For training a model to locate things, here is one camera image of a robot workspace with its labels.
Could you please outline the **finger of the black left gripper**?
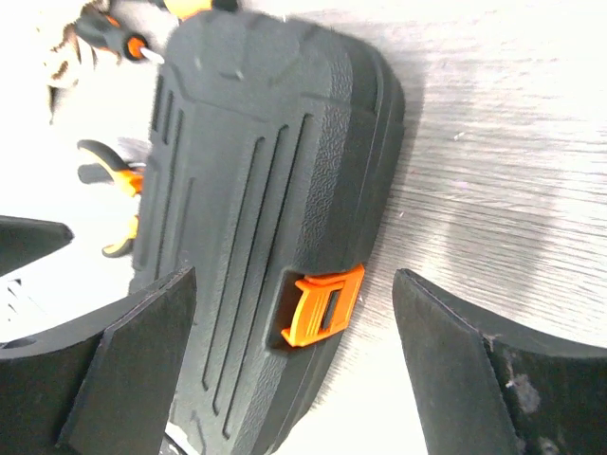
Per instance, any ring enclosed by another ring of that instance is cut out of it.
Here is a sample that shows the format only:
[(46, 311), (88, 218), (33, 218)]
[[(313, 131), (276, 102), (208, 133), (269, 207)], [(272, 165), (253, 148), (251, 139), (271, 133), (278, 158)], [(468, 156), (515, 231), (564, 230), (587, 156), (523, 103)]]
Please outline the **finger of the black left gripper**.
[(0, 257), (2, 276), (67, 246), (74, 235), (58, 222), (1, 216)]

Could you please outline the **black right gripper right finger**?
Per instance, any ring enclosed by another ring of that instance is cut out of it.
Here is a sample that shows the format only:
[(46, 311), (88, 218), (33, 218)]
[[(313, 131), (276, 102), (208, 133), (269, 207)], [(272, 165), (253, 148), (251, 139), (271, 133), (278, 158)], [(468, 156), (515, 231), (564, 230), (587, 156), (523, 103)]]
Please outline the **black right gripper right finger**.
[(395, 321), (431, 454), (602, 454), (606, 352), (395, 273)]

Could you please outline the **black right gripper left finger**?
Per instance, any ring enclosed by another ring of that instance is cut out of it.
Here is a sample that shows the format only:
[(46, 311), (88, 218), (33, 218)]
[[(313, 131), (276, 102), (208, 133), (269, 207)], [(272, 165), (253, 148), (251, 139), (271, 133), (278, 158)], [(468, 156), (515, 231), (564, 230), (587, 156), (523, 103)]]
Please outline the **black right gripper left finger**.
[(183, 268), (1, 349), (4, 454), (157, 454), (193, 325)]

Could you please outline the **orange black needle nose pliers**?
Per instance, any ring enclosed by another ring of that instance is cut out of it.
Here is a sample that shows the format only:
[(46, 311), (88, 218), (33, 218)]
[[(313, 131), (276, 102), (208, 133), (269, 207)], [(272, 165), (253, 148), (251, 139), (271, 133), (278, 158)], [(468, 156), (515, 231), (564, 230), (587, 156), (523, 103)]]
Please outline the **orange black needle nose pliers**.
[[(84, 164), (78, 168), (78, 177), (83, 184), (112, 183), (130, 198), (141, 195), (144, 166), (125, 161), (111, 147), (97, 140), (81, 139), (77, 142), (77, 149), (93, 155), (96, 160), (95, 163)], [(137, 238), (138, 224), (138, 216), (134, 214), (128, 221), (122, 238), (104, 246), (102, 255), (114, 259), (130, 254)]]

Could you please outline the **black plastic tool case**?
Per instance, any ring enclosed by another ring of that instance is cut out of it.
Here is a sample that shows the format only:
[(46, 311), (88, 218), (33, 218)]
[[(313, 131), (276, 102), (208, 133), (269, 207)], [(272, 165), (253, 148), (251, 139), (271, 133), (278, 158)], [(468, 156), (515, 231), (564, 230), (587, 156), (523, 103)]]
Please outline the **black plastic tool case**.
[(201, 454), (270, 454), (311, 407), (358, 298), (404, 135), (373, 46), (208, 10), (156, 80), (132, 290), (185, 265), (193, 327), (170, 412)]

